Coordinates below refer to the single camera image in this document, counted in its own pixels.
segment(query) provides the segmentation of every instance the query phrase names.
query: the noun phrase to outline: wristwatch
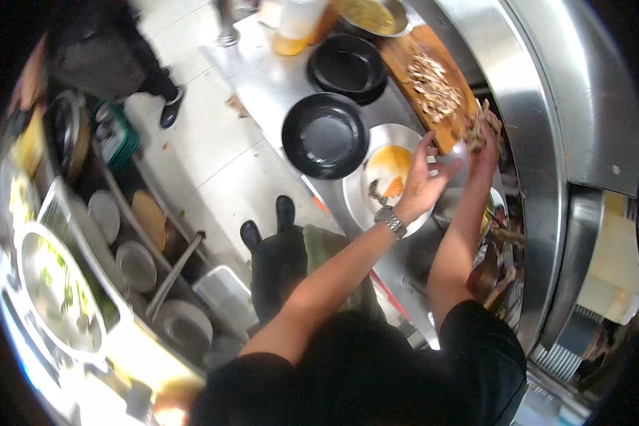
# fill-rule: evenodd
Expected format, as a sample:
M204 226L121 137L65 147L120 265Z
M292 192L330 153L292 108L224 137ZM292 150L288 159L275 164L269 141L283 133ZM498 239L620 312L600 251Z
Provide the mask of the wristwatch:
M393 206L383 206L374 215L374 223L383 221L393 231L397 239L407 234L407 226L393 214Z

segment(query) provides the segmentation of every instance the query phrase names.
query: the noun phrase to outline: black shoe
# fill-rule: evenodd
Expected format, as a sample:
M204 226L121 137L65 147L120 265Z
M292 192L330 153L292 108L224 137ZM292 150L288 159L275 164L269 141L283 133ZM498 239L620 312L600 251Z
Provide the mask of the black shoe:
M185 86L178 87L178 95L175 99L166 102L165 107L163 107L163 111L161 113L161 127L164 129L168 129L170 126L175 123L175 119L178 118L178 111L180 110L180 105L182 104L182 100L185 98Z
M252 220L247 220L241 228L239 228L239 236L241 236L241 241L244 241L244 244L246 244L251 253L256 251L256 247L260 244L260 241L262 241L260 231L256 223Z
M294 224L296 208L294 207L294 202L286 195L277 197L274 206L277 209L277 234L281 234L284 228Z

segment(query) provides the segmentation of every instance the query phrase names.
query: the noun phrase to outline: cutting board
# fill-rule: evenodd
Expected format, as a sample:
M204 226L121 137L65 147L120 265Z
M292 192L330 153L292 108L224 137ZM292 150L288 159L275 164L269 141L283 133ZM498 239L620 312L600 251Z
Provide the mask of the cutting board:
M408 98L410 105L419 116L426 130L435 130L438 150L444 155L449 154L452 147L457 143L452 138L452 130L456 130L459 133L463 132L465 117L476 111L478 105L469 84L448 50L428 25L420 25L403 37L383 41L379 46L379 51L393 79ZM423 99L421 94L414 91L412 83L407 82L409 81L408 66L414 62L414 55L419 52L425 53L442 65L447 70L446 78L448 84L459 88L464 95L464 100L457 109L456 114L448 116L438 124L434 123L431 117L424 113L418 103L419 99Z

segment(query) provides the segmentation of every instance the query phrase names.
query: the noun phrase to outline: green towel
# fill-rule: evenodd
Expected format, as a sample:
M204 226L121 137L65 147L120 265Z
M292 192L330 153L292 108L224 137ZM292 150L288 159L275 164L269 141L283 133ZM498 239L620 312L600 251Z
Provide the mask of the green towel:
M343 235L307 225L303 227L303 243L308 256L308 275L310 275L322 266L324 262L343 250L350 241ZM362 280L353 294L341 305L339 312L342 311L358 311L369 316L369 318L385 320L383 311L376 300L376 293L369 275Z

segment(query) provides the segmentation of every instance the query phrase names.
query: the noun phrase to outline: tile floor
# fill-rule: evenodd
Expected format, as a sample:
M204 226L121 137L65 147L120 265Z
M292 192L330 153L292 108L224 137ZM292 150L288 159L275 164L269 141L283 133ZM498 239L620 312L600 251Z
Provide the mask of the tile floor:
M231 91L200 52L217 34L211 3L137 0L136 5L140 30L173 79L186 85L187 95L168 130L159 127L161 99L133 95L126 113L142 134L144 160L154 177L174 209L185 212L187 224L205 230L208 250L249 283L251 254L239 238L239 227L253 219L263 238L273 234L274 200L282 193L295 201L296 224L340 232L256 123L240 119L225 104Z

